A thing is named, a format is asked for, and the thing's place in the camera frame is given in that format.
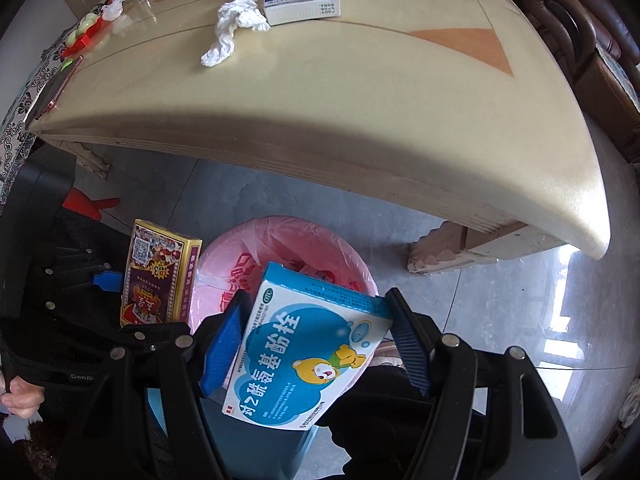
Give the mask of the person left hand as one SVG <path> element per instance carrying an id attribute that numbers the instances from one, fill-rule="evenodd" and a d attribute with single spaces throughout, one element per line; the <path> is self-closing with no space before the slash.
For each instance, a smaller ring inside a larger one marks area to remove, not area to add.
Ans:
<path id="1" fill-rule="evenodd" d="M 10 414 L 28 419 L 44 401 L 44 388 L 25 382 L 20 376 L 7 380 L 1 376 L 1 405 Z"/>

